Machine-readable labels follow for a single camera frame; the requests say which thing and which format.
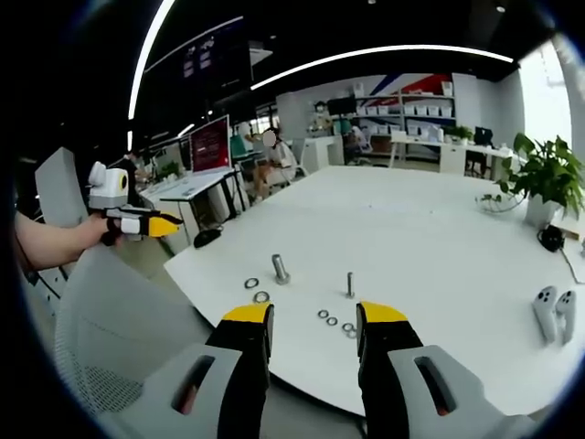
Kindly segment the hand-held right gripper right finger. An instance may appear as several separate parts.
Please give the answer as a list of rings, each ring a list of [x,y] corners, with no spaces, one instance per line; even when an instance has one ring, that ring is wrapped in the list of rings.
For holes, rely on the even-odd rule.
[[[505,415],[481,380],[436,345],[425,345],[397,309],[356,306],[358,385],[369,438],[527,438],[535,422]]]

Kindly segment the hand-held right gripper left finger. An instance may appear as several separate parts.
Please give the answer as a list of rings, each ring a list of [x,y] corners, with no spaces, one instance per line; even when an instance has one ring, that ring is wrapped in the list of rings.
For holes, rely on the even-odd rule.
[[[151,374],[140,397],[109,417],[111,438],[257,438],[270,386],[274,306],[236,307],[207,342]]]

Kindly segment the person's left hand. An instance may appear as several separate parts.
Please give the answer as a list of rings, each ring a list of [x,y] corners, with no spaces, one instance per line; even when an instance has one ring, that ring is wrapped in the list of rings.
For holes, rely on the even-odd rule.
[[[108,228],[108,219],[103,218],[100,214],[91,214],[79,225],[80,242],[83,249],[89,249],[100,242],[107,235],[107,242],[110,246],[119,246],[123,237],[121,233],[114,233]]]

